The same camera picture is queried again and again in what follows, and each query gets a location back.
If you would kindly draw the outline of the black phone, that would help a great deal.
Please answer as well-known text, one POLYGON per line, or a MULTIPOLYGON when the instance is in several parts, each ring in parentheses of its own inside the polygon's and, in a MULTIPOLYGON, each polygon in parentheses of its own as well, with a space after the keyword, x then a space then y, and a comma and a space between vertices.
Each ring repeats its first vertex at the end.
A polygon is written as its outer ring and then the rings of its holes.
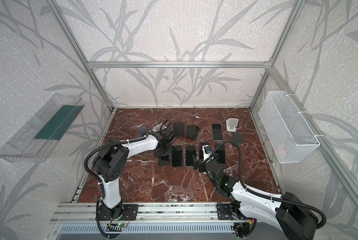
POLYGON ((215 144, 216 154, 218 155, 217 162, 220 165, 224 165, 226 163, 226 150, 224 144, 215 144))
POLYGON ((169 165, 169 156, 160 156, 158 157, 158 165, 160 167, 169 165))
POLYGON ((182 146, 172 146, 172 167, 182 167, 183 166, 183 147, 182 146))

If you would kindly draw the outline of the white-edged phone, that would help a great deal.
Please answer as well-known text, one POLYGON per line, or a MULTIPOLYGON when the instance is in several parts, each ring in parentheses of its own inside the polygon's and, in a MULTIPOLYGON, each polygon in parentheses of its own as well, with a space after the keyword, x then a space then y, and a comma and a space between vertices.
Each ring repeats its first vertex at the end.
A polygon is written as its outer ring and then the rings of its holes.
POLYGON ((223 130, 221 124, 212 124, 213 140, 214 141, 223 141, 223 130))

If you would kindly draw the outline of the dark grey front phone stand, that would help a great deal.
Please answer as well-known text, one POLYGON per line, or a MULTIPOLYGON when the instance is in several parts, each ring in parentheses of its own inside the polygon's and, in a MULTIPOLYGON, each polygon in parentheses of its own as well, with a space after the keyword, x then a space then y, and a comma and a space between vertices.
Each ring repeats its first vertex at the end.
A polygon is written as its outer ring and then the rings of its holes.
POLYGON ((232 134, 232 142, 242 145, 245 142, 245 136, 239 133, 232 134))

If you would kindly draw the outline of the white front phone stand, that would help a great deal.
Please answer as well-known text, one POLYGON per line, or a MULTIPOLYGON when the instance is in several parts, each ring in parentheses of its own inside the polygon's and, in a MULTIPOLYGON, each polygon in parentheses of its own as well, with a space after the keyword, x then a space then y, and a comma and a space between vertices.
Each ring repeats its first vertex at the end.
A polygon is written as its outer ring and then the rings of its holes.
POLYGON ((239 119, 229 118, 226 120, 226 129, 227 132, 235 133, 237 131, 239 119))

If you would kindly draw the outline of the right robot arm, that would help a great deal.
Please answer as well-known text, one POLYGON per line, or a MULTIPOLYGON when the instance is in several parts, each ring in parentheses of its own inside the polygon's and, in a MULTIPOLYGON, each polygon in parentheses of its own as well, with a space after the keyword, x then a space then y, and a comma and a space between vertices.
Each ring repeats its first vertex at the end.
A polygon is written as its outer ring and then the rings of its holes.
POLYGON ((252 218, 271 225, 290 240, 312 240, 320 222, 314 212, 318 209, 304 204, 292 193, 271 194, 244 185, 227 175, 217 161, 194 158, 194 169, 209 177, 216 192, 232 200, 235 218, 252 218))

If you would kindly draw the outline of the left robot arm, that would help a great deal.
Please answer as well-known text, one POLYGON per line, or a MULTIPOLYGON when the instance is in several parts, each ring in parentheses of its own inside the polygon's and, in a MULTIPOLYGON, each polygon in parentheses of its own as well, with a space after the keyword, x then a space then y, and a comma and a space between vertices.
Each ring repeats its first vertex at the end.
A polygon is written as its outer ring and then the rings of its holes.
POLYGON ((147 151, 161 160, 168 160, 172 155, 172 144, 176 136, 162 133, 150 133, 138 139, 113 142, 98 148, 98 156, 93 161, 97 174, 90 174, 98 180, 101 188, 101 208, 98 213, 106 214, 108 219, 116 219, 124 212, 120 196, 119 178, 129 158, 147 151))

